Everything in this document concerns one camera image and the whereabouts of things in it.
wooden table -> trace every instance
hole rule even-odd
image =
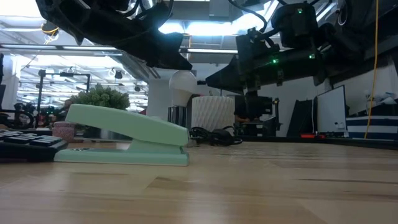
[[[188,151],[188,167],[0,164],[0,223],[398,223],[398,151],[263,142]]]

green plant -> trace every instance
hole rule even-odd
[[[120,93],[110,87],[103,88],[101,85],[90,88],[88,93],[81,91],[78,95],[72,96],[71,100],[78,104],[104,106],[119,110],[130,107],[128,93]]]

potted plant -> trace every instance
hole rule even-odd
[[[104,88],[97,84],[94,88],[90,88],[86,93],[81,91],[78,95],[72,96],[73,103],[93,106],[104,106],[107,108],[114,108],[125,110],[130,107],[129,94],[120,93],[117,90],[112,90],[110,87]],[[116,133],[108,130],[100,130],[98,128],[89,127],[84,134],[85,138],[115,138]]]

mint green stapler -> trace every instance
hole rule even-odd
[[[95,162],[187,166],[189,141],[186,128],[128,111],[90,105],[71,105],[67,121],[107,129],[133,138],[127,150],[64,149],[55,162]]]

white vase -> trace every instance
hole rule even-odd
[[[201,96],[192,99],[192,125],[208,131],[234,124],[234,99],[225,96]]]

